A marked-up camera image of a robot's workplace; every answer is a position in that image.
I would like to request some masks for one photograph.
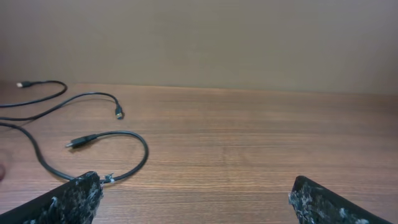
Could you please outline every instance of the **usb connector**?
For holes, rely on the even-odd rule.
[[[116,106],[115,114],[117,119],[123,119],[124,114],[121,106],[119,105]]]
[[[24,82],[17,83],[17,86],[18,86],[19,88],[30,87],[30,86],[32,86],[32,85],[33,85],[33,83],[31,83],[31,82],[29,82],[29,81],[24,81]]]
[[[82,146],[82,145],[96,139],[97,137],[98,137],[97,134],[92,134],[89,136],[83,136],[80,138],[76,138],[76,139],[70,141],[70,143],[66,144],[65,147],[76,148],[76,147]]]

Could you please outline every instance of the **wood grain surface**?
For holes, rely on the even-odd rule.
[[[0,103],[58,89],[2,83]],[[73,138],[128,130],[147,140],[147,164],[106,186],[93,223],[298,223],[287,201],[297,175],[398,222],[398,96],[78,84],[56,99],[1,109],[0,116],[37,114],[85,91],[114,94],[125,119],[116,120],[107,97],[86,96],[14,123],[34,135],[49,164],[71,175],[119,175],[143,155],[127,136],[71,152],[64,145]],[[22,133],[0,128],[2,213],[63,181],[38,163]]]

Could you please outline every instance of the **usb cable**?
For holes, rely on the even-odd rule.
[[[86,96],[86,95],[104,95],[104,96],[109,96],[111,97],[114,102],[116,103],[116,109],[115,109],[115,115],[117,119],[123,119],[124,117],[124,113],[123,113],[123,109],[119,104],[118,99],[116,99],[116,97],[114,97],[113,95],[109,94],[109,93],[101,93],[101,92],[88,92],[88,93],[80,93],[79,95],[73,96],[67,100],[65,100],[64,102],[58,104],[57,106],[54,106],[53,108],[50,108],[47,111],[44,111],[43,113],[39,113],[35,116],[30,116],[27,118],[9,118],[9,117],[0,117],[1,120],[5,120],[5,121],[31,121],[31,120],[35,120],[35,119],[39,119],[59,108],[61,108],[63,105],[69,103],[70,101],[79,98],[81,96]]]
[[[38,100],[32,100],[32,101],[26,101],[26,102],[22,102],[22,103],[11,103],[11,104],[4,104],[4,105],[0,105],[0,108],[10,108],[10,107],[15,107],[15,106],[24,106],[24,105],[29,105],[29,104],[33,104],[33,103],[39,103],[39,102],[43,102],[52,98],[55,98],[57,96],[62,95],[63,93],[65,93],[68,89],[68,86],[60,81],[56,81],[56,80],[47,80],[47,81],[38,81],[38,82],[28,82],[28,81],[24,81],[24,82],[20,82],[17,83],[17,86],[19,88],[27,88],[27,87],[31,87],[37,84],[45,84],[45,83],[56,83],[56,84],[60,84],[63,86],[63,90],[61,90],[60,92],[51,95],[51,96],[46,96],[44,98],[38,99]]]
[[[51,172],[52,174],[61,177],[63,179],[67,179],[67,180],[73,180],[76,177],[72,177],[68,174],[64,174],[63,172],[60,172],[56,169],[54,169],[53,167],[51,167],[50,165],[47,164],[47,162],[45,161],[41,151],[40,151],[40,147],[37,144],[37,141],[33,138],[33,136],[26,131],[26,129],[17,126],[15,124],[8,124],[8,123],[2,123],[0,122],[0,126],[5,126],[5,127],[9,127],[9,128],[14,128],[14,129],[18,129],[19,131],[21,131],[22,133],[24,133],[26,135],[26,137],[30,140],[30,142],[33,145],[33,148],[35,150],[36,153],[36,157],[37,160],[39,161],[39,163],[44,167],[44,169],[48,170],[49,172]],[[67,144],[67,147],[73,147],[73,148],[77,148],[80,147],[84,144],[87,144],[89,142],[91,142],[92,140],[102,137],[102,136],[108,136],[108,135],[114,135],[114,134],[125,134],[128,136],[132,136],[134,138],[137,138],[138,140],[140,140],[140,142],[142,143],[142,145],[144,146],[144,157],[141,159],[140,163],[138,163],[137,166],[135,166],[133,169],[131,169],[129,172],[117,176],[117,177],[112,177],[112,178],[105,178],[103,180],[100,180],[100,182],[102,184],[106,184],[106,183],[110,183],[110,182],[114,182],[114,181],[118,181],[121,179],[125,179],[126,177],[129,177],[133,174],[135,174],[136,172],[138,172],[146,163],[146,161],[148,160],[148,156],[149,156],[149,148],[148,148],[148,144],[145,142],[145,139],[143,137],[141,137],[139,134],[134,133],[132,131],[108,131],[105,133],[99,133],[99,134],[92,134],[90,136],[85,136],[85,137],[81,137],[78,139],[74,139],[71,141],[70,144]]]

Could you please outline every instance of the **black object with white speckles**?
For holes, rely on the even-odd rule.
[[[103,191],[96,172],[87,172],[0,215],[2,224],[90,224]]]
[[[289,194],[289,203],[293,205],[301,224],[390,223],[304,176],[296,178]]]

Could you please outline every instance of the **beige wall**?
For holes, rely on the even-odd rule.
[[[3,0],[0,80],[398,93],[397,0]]]

